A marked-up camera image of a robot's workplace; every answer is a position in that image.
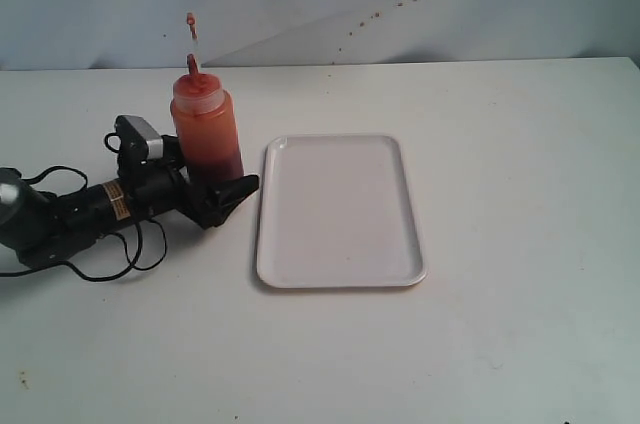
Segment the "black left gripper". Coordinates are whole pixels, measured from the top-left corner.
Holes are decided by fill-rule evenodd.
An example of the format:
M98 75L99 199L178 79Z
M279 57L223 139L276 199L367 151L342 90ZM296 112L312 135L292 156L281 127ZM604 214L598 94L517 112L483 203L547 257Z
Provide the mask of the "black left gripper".
M130 216L120 220L121 230L135 223L177 211L201 229L222 226L235 209L255 194L260 185L255 174L206 186L201 209L196 207L200 189L185 177L186 164L178 138L161 136L163 157L136 162L117 152L118 182Z

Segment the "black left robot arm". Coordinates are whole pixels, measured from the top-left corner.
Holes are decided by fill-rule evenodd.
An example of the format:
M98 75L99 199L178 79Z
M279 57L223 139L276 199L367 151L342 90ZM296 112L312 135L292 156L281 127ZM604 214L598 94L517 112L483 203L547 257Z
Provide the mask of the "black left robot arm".
M184 174L178 140L120 135L116 179L66 195L38 191L50 167L26 179L14 168L1 171L1 243L21 264L40 270L66 261L99 239L177 211L202 229L219 227L259 188L247 175L212 185Z

